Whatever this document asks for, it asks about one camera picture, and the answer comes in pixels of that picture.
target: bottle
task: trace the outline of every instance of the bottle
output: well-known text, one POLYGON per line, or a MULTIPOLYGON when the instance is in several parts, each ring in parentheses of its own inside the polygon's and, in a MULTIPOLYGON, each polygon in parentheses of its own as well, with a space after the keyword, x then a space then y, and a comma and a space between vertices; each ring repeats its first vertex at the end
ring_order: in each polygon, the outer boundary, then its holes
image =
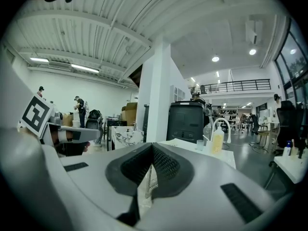
POLYGON ((213 144, 212 144, 212 153, 218 154, 221 152, 222 144, 223 144, 223 137, 225 133, 221 130, 222 122, 218 122, 218 128, 213 134, 213 144))
POLYGON ((287 158, 290 155, 291 141, 287 141, 287 146, 283 150, 282 157, 287 158))

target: cardboard box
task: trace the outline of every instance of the cardboard box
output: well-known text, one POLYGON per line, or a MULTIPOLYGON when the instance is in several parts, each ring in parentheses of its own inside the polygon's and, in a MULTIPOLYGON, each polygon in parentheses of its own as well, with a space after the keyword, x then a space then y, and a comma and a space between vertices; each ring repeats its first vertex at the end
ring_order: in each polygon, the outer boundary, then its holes
POLYGON ((125 108, 125 119, 127 120, 127 126, 133 126, 136 122, 138 103, 127 103, 125 108))
POLYGON ((121 121, 126 121, 126 117, 125 117, 125 109, 126 106, 122 107, 122 111, 121 111, 121 121))
POLYGON ((73 118, 74 118, 74 115, 64 114, 63 115, 63 126, 72 127, 73 126, 73 118))

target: yellow bottle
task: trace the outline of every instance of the yellow bottle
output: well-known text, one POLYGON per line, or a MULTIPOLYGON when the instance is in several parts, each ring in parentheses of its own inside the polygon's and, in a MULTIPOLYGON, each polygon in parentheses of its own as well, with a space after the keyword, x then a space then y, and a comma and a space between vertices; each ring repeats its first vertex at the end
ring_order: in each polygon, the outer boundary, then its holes
POLYGON ((218 122, 218 128, 213 134, 212 154, 219 154, 223 145, 223 138, 225 133, 221 130, 222 122, 218 122))

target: cup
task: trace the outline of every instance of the cup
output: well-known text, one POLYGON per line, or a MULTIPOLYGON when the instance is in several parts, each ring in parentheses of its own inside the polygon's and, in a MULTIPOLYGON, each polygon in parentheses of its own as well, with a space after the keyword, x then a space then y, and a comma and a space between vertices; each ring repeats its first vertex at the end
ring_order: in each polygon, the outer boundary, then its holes
POLYGON ((203 140, 197 140, 197 150, 203 151, 204 147, 204 141, 203 140))

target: black mesh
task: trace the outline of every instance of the black mesh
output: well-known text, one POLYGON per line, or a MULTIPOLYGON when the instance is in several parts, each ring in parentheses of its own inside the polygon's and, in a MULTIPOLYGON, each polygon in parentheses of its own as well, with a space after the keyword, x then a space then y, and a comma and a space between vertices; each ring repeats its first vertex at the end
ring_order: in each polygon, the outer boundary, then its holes
POLYGON ((160 176, 160 181, 170 180, 176 176, 180 165, 175 159, 156 148, 153 149, 153 156, 153 166, 160 176))
POLYGON ((121 165, 121 172, 137 186, 142 182, 152 163, 152 150, 144 150, 121 165))

